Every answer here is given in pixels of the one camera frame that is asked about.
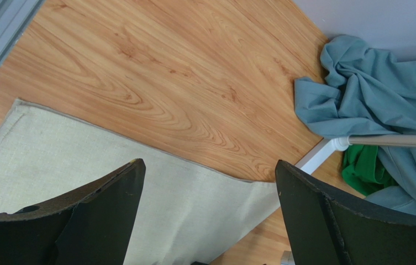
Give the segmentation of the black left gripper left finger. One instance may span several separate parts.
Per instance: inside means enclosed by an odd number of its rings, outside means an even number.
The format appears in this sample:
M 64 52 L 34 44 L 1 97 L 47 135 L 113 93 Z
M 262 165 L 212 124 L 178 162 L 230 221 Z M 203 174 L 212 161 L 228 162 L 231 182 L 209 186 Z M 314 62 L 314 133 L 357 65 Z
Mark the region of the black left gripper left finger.
M 70 192 L 0 213 L 0 264 L 123 264 L 145 171 L 138 158 Z

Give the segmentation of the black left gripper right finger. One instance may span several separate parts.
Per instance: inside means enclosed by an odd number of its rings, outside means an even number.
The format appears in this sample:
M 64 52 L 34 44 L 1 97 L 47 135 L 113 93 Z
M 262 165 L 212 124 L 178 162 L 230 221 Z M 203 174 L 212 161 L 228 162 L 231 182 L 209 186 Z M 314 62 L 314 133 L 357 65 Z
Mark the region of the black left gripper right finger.
M 296 264 L 416 264 L 416 215 L 365 201 L 283 160 L 275 176 Z

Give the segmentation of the beige linen napkin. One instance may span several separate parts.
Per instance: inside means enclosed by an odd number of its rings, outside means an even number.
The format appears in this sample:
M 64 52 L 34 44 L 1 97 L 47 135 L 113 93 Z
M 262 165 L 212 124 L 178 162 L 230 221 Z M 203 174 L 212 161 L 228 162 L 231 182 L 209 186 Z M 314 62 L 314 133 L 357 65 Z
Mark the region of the beige linen napkin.
M 0 264 L 208 264 L 278 207 L 273 183 L 42 105 L 0 125 Z

